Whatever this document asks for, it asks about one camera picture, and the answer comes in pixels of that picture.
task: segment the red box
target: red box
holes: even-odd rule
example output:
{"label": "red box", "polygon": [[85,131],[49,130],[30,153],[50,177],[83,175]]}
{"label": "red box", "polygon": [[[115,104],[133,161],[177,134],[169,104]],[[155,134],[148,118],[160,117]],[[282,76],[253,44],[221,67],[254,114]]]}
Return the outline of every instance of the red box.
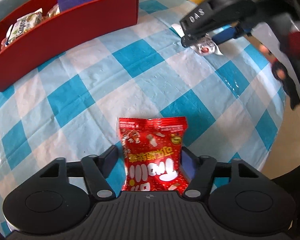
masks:
{"label": "red box", "polygon": [[[30,0],[0,22],[0,47],[11,24],[58,0]],[[0,51],[0,92],[50,58],[83,42],[137,24],[139,0],[94,0],[45,20]]]}

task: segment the snack package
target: snack package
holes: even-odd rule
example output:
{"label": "snack package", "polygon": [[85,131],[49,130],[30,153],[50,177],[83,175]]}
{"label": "snack package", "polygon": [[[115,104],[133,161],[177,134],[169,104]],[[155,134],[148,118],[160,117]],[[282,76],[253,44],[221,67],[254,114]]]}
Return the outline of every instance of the snack package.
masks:
{"label": "snack package", "polygon": [[3,50],[5,47],[8,46],[8,38],[11,34],[12,27],[13,27],[13,25],[10,25],[10,27],[6,33],[6,37],[1,41],[1,49],[0,50]]}
{"label": "snack package", "polygon": [[186,128],[185,117],[119,118],[127,175],[122,190],[182,193],[189,184],[179,168]]}
{"label": "snack package", "polygon": [[54,5],[54,6],[50,9],[50,11],[48,11],[47,17],[48,17],[48,18],[52,18],[53,16],[55,16],[55,15],[57,15],[57,14],[59,14],[59,13],[60,13],[59,5],[56,4],[56,5]]}
{"label": "snack package", "polygon": [[[180,38],[182,38],[185,35],[180,24],[172,24],[171,27],[176,31],[176,33],[178,33]],[[200,39],[197,44],[190,46],[190,48],[193,49],[200,56],[207,56],[212,53],[217,55],[223,55],[218,45],[215,44],[215,42],[208,35]]]}
{"label": "snack package", "polygon": [[29,31],[42,20],[42,8],[39,10],[20,17],[17,22],[13,25],[11,34],[8,38],[8,44],[11,44],[16,38],[23,33]]}

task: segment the round table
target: round table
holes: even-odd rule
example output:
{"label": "round table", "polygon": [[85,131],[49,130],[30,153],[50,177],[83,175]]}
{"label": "round table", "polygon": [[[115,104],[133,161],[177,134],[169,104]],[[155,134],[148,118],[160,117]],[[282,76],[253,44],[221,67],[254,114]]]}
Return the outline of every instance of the round table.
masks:
{"label": "round table", "polygon": [[[223,56],[183,48],[171,25],[194,7],[139,0],[137,25],[72,48],[0,93],[2,232],[9,192],[57,157],[77,161],[120,146],[118,117],[186,116],[183,143],[196,155],[242,158],[260,168],[281,125],[285,94],[245,38],[220,45]],[[107,179],[117,193],[124,176],[118,162]]]}

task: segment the plastic tablecloth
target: plastic tablecloth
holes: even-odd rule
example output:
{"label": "plastic tablecloth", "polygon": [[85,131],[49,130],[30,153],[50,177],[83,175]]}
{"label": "plastic tablecloth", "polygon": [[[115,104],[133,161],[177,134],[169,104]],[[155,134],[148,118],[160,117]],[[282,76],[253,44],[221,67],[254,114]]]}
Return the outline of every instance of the plastic tablecloth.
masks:
{"label": "plastic tablecloth", "polygon": [[[0,93],[2,233],[9,232],[2,213],[8,193],[57,157],[77,161],[120,146],[118,117],[186,116],[183,143],[196,155],[262,165],[285,94],[245,38],[220,45],[223,56],[183,48],[171,25],[194,7],[139,0],[137,25],[72,48]],[[124,178],[118,161],[107,181],[119,193]]]}

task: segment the snack bag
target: snack bag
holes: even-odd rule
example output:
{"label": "snack bag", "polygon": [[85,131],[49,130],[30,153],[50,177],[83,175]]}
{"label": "snack bag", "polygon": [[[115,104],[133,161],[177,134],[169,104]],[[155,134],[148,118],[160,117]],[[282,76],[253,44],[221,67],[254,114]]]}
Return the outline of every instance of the snack bag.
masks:
{"label": "snack bag", "polygon": [[42,20],[42,8],[35,12],[28,13],[23,17],[20,17],[13,25],[10,36],[8,37],[8,44],[11,44],[16,38],[23,33],[26,33],[30,29],[34,28]]}
{"label": "snack bag", "polygon": [[125,191],[177,190],[188,181],[180,172],[185,117],[119,118],[119,134],[126,168]]}
{"label": "snack bag", "polygon": [[48,18],[52,18],[54,17],[55,15],[59,14],[60,13],[60,9],[59,9],[59,5],[58,4],[55,4],[47,13],[47,16]]}

